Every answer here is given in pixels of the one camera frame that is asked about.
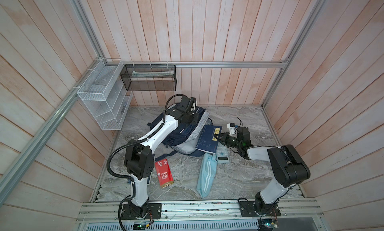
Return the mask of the light green calculator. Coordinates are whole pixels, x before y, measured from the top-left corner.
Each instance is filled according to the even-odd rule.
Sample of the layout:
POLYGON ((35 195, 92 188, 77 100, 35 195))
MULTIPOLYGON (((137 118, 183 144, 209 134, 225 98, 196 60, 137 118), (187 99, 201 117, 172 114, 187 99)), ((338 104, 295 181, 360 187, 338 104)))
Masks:
POLYGON ((228 148, 221 143, 218 143, 216 151, 216 160, 218 164, 228 164, 230 163, 228 148))

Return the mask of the blue book yellow front label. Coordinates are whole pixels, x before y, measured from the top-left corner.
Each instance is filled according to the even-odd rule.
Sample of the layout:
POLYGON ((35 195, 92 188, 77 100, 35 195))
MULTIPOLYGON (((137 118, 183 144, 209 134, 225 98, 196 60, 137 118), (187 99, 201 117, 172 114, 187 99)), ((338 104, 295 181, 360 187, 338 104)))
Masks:
POLYGON ((222 126, 205 125, 202 129, 196 149, 205 153, 215 154, 219 141, 215 135, 222 132, 222 126))

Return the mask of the navy blue student backpack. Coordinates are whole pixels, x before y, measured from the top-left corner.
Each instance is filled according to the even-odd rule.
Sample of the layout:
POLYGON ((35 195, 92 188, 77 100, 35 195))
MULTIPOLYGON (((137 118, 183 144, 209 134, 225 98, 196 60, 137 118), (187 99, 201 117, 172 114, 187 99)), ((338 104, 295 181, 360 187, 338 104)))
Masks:
POLYGON ((197 114, 199 115, 199 123, 197 125, 178 125, 178 127, 162 141, 162 144, 186 156, 202 156, 204 152, 198 151, 196 146, 204 126, 211 125, 212 122, 209 120, 210 114, 205 108, 198 107, 197 114))

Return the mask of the blue book yellow spine label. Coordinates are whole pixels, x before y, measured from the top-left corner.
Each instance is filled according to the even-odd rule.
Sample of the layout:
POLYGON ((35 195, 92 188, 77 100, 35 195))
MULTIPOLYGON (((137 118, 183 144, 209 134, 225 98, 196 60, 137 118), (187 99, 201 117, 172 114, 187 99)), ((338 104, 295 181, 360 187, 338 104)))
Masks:
POLYGON ((147 179, 147 185, 150 185, 150 182, 151 182, 151 176, 149 176, 147 179))

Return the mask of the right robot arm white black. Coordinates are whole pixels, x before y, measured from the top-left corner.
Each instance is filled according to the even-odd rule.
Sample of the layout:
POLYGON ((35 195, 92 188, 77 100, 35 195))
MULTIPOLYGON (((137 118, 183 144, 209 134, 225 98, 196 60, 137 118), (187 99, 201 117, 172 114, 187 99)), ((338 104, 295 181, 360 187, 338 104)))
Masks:
POLYGON ((285 146, 255 146, 251 144, 248 128, 237 129, 234 138, 230 133, 215 134, 222 145, 235 148, 237 153, 246 160, 269 162, 274 177, 270 183, 255 196, 255 212, 262 216, 277 208, 279 199, 285 196, 289 189, 301 184, 311 176, 310 169, 292 145, 285 146))

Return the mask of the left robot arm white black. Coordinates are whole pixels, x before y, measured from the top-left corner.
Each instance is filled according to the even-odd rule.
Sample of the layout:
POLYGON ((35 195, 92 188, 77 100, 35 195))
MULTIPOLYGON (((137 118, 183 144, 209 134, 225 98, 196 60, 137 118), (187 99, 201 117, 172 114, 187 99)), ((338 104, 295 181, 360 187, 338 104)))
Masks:
POLYGON ((173 107, 165 107, 160 121, 146 135, 136 142, 129 142, 125 154, 125 166, 133 185, 133 206, 142 208, 149 200, 148 176, 155 166, 154 152, 162 141, 179 125, 198 124, 197 100, 179 95, 181 101, 173 107))

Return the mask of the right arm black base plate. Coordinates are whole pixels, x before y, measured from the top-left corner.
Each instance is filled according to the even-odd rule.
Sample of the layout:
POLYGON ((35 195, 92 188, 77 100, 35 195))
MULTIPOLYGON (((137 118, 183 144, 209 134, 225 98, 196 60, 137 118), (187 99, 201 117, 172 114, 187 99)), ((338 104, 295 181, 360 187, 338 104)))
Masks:
POLYGON ((241 216, 244 217, 279 217, 281 216, 278 204, 259 205, 258 201, 238 200, 241 216))

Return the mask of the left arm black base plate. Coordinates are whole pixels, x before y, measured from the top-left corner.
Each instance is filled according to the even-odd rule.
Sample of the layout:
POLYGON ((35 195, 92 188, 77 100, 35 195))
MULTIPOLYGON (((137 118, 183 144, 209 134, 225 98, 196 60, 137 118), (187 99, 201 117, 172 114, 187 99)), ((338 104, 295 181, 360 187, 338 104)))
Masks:
POLYGON ((142 207, 138 207, 132 203, 123 204, 121 211, 122 220, 149 220, 151 218, 157 220, 161 218, 162 204, 148 203, 142 207))

